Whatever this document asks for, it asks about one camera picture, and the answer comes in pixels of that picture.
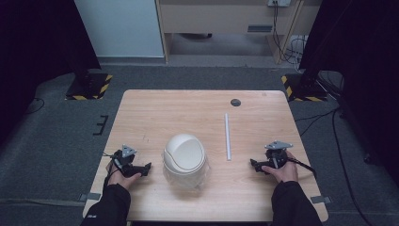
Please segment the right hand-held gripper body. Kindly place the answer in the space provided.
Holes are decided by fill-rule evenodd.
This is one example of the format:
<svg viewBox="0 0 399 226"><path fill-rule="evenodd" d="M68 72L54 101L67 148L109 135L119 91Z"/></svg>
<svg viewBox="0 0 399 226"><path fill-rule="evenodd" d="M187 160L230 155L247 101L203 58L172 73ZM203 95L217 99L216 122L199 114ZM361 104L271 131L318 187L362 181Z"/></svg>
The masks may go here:
<svg viewBox="0 0 399 226"><path fill-rule="evenodd" d="M279 140L275 140L266 145L266 165L273 169L282 168L288 161L288 155L286 153L286 150L292 147L293 145L291 143L286 143Z"/></svg>

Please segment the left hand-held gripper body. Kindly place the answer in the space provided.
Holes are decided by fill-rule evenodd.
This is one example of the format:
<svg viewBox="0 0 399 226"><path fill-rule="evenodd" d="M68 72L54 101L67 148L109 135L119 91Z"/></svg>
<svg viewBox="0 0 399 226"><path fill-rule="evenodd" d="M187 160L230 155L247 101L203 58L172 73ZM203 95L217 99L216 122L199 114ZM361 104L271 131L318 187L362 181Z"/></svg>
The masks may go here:
<svg viewBox="0 0 399 226"><path fill-rule="evenodd" d="M123 144L120 150L112 155L112 162L124 177L131 177L140 173L140 168L133 165L136 150Z"/></svg>

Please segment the person's right hand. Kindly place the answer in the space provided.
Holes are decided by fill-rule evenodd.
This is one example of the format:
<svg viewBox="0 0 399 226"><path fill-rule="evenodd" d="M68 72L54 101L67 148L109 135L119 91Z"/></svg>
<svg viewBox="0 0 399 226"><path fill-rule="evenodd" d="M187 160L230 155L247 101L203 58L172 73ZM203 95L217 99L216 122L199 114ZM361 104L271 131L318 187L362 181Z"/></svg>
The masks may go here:
<svg viewBox="0 0 399 226"><path fill-rule="evenodd" d="M262 170L273 175L278 183L283 182L297 182L298 181L298 172L297 166L293 162L287 162L280 169L273 169L268 166L262 166Z"/></svg>

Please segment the person's left hand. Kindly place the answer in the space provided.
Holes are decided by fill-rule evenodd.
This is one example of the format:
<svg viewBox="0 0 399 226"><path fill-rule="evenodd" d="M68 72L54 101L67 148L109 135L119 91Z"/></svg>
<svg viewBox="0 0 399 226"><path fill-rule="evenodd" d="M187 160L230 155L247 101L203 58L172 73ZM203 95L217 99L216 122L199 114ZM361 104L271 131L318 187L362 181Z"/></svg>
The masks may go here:
<svg viewBox="0 0 399 226"><path fill-rule="evenodd" d="M113 162L110 162L107 165L106 169L109 172L108 180L106 183L108 186L120 185L126 190L129 190L133 186L133 184L140 178L139 174L133 175L129 178L124 177Z"/></svg>

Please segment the white swing-lid trash bin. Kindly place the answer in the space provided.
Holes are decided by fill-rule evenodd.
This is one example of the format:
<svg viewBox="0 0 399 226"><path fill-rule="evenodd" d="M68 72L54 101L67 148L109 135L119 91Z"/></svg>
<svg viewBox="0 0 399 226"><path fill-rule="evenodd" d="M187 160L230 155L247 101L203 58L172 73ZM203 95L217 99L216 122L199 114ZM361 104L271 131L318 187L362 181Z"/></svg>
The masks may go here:
<svg viewBox="0 0 399 226"><path fill-rule="evenodd" d="M205 149L190 134L172 137L163 152L164 175L172 186L199 189L203 186L209 165Z"/></svg>

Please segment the white plastic tube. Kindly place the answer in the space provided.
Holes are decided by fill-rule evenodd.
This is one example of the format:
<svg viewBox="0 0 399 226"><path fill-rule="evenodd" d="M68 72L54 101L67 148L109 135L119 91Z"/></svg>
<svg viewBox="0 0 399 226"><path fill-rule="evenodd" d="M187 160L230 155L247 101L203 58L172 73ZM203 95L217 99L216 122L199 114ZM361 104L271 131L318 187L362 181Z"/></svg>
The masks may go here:
<svg viewBox="0 0 399 226"><path fill-rule="evenodd" d="M230 137L230 124L229 124L229 114L224 115L225 122L225 138L226 138L226 153L227 161L231 161L231 137Z"/></svg>

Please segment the striped black stand base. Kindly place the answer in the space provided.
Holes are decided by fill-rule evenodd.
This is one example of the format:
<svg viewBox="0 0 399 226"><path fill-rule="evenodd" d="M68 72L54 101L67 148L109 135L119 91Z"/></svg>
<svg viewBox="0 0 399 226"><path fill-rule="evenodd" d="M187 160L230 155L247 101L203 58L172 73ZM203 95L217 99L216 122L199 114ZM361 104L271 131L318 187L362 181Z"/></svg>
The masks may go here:
<svg viewBox="0 0 399 226"><path fill-rule="evenodd" d="M98 100L104 97L112 79L111 74L107 73L90 73L88 79L80 80L74 78L72 84L68 88L66 100Z"/></svg>
<svg viewBox="0 0 399 226"><path fill-rule="evenodd" d="M309 80L303 74L287 73L281 77L289 102L320 102L327 99L327 92L317 80Z"/></svg>

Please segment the black curtain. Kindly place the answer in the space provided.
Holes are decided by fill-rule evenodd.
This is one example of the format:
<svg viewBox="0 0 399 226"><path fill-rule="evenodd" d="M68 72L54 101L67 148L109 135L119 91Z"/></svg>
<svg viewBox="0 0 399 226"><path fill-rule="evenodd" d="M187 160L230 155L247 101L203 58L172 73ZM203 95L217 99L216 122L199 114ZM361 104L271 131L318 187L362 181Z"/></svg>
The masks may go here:
<svg viewBox="0 0 399 226"><path fill-rule="evenodd" d="M0 0L0 145L21 120L38 85L98 69L74 0Z"/></svg>
<svg viewBox="0 0 399 226"><path fill-rule="evenodd" d="M348 120L399 186L399 0L322 0L300 68L343 76Z"/></svg>

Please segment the white cabinet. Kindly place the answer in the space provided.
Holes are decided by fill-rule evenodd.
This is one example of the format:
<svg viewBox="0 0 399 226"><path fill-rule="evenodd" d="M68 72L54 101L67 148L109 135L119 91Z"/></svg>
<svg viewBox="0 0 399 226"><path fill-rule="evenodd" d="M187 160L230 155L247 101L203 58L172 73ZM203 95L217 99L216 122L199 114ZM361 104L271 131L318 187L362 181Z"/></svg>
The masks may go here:
<svg viewBox="0 0 399 226"><path fill-rule="evenodd" d="M163 57L155 0L75 0L98 57Z"/></svg>

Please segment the grey power strip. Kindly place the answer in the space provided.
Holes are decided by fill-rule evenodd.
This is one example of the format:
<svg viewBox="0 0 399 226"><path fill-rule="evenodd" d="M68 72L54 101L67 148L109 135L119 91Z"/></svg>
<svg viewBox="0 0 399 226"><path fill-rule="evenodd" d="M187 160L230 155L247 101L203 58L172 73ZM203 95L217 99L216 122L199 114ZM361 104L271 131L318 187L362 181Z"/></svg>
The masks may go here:
<svg viewBox="0 0 399 226"><path fill-rule="evenodd" d="M267 5L269 7L280 7L288 8L291 5L292 0L268 0Z"/></svg>

